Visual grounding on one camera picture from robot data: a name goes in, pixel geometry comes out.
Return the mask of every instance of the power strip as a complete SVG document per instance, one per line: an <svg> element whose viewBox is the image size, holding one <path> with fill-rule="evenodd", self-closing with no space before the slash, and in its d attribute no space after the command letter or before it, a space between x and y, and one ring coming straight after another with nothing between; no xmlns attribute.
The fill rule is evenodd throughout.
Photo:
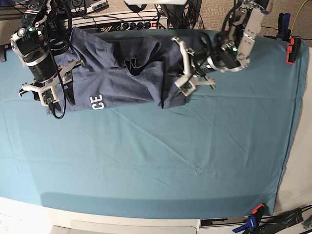
<svg viewBox="0 0 312 234"><path fill-rule="evenodd" d="M168 19L166 16L161 16L159 18L159 25L157 25L157 11L155 9L153 10L143 10L139 13L134 13L132 11L125 11L125 12L114 12L114 13L106 13L106 14L97 14L92 15L96 16L96 18L83 18L83 17L76 17L73 18L73 27L90 27L96 25L97 28L103 28L103 27L110 27L113 25L116 25L120 23L120 26L122 28L123 24L125 24L125 21L130 23L135 23L136 25L138 23L146 23L150 22L151 27L149 29L157 29L158 26L161 25L162 28L167 29L168 28ZM68 26L68 20L63 21L63 25L65 27Z"/></svg>

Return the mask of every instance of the white letters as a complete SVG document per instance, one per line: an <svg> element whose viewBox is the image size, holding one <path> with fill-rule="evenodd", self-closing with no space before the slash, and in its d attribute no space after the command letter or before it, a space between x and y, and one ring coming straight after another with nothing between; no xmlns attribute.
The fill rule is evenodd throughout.
<svg viewBox="0 0 312 234"><path fill-rule="evenodd" d="M100 101L103 101L103 98L102 98L102 95L100 94L99 95L99 98L97 97L94 97L94 99L92 97L90 97L90 102L91 103L95 103L92 105L92 109L93 110L100 110L100 109L104 109L104 103L103 102L100 102Z"/></svg>

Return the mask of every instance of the yellow cable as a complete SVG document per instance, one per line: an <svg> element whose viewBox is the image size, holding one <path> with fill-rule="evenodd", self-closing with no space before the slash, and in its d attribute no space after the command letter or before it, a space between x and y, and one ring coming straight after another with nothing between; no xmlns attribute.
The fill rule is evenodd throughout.
<svg viewBox="0 0 312 234"><path fill-rule="evenodd" d="M299 8L299 11L298 11L296 17L294 18L294 22L293 22L293 24L292 24L292 31L291 31L291 34L293 33L293 27L294 27L294 24L296 23L296 20L297 20L297 18L298 18L298 16L299 16L300 11L302 10L303 6L304 6L308 1L309 1L309 0L305 0L304 3L303 3L303 4L301 5L301 7Z"/></svg>

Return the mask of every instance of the white plastic part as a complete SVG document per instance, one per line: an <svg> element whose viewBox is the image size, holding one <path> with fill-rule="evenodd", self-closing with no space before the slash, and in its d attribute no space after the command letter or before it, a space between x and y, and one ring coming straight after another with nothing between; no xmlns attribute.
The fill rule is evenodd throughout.
<svg viewBox="0 0 312 234"><path fill-rule="evenodd" d="M67 72L70 72L76 65L78 64L82 64L84 65L83 61L79 61L79 62L75 62L74 60L70 61L68 66L66 67L61 67L61 71L59 72L59 75L61 77L63 77ZM59 84L59 79L58 77L54 78L53 81L51 83L48 83L46 85L44 85L43 87L36 87L34 85L31 84L27 84L25 83L24 85L22 85L22 89L25 91L34 91L37 92L40 98L40 102L42 104L42 106L49 106L48 104L46 104L44 102L43 99L43 93L51 90L52 96L53 96L53 103L56 103L59 101L59 96L56 90L56 86Z"/></svg>
<svg viewBox="0 0 312 234"><path fill-rule="evenodd" d="M172 37L172 41L175 41L179 47L180 52L183 58L183 74L178 80L175 81L175 85L179 88L180 92L184 94L184 96L190 95L192 92L196 90L197 85L210 85L213 89L215 89L216 82L214 79L210 79L208 74L205 75L205 81L199 81L199 77L194 75L191 76L191 66L189 61L188 47L187 44L180 40L178 37Z"/></svg>

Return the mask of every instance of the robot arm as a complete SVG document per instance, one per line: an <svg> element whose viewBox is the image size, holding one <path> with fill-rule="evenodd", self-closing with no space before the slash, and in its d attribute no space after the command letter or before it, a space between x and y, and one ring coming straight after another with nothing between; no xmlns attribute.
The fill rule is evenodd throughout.
<svg viewBox="0 0 312 234"><path fill-rule="evenodd" d="M14 52L35 77L33 84L22 85L19 95L32 91L35 99L40 100L43 106L52 108L52 112L54 104L59 101L56 92L58 84L62 86L64 99L75 104L71 70L84 65L83 61L70 61L66 67L57 67L54 61L54 56L64 53L70 44L72 18L68 1L70 0L31 0L18 31L11 36ZM269 1L238 0L226 15L221 32L214 37L214 46L205 33L200 33L200 43L203 46L200 51L188 48L185 42L173 37L180 46L184 67L184 74L175 84L185 96L192 93L197 85L210 85L214 88L215 81L208 76L210 72L237 72L249 65L255 37L261 29L263 17L270 12L266 10ZM58 21L61 7L68 17L68 28L65 30ZM199 81L200 77L204 77L206 81Z"/></svg>
<svg viewBox="0 0 312 234"><path fill-rule="evenodd" d="M173 38L181 51L186 52L182 53L184 74L175 82L185 96L190 95L199 84L214 88L215 81L207 75L210 72L238 72L249 65L255 37L260 32L264 16L270 13L273 2L269 10L268 5L269 0L238 0L226 15L221 32L214 37L215 46L207 34L199 34L203 46L201 51L195 52L177 37ZM200 77L205 77L206 81L199 83Z"/></svg>
<svg viewBox="0 0 312 234"><path fill-rule="evenodd" d="M34 75L32 84L23 84L19 91L32 91L35 99L43 106L49 106L54 111L54 104L59 101L56 91L58 84L62 85L64 97L70 104L75 104L72 90L71 70L83 65L83 61L70 61L66 67L57 67L54 56L60 55L69 48L71 23L68 29L51 28L51 22L58 25L59 8L63 7L71 22L71 12L66 3L61 0L32 0L19 22L18 30L11 36L11 46L18 55L23 66L28 66Z"/></svg>

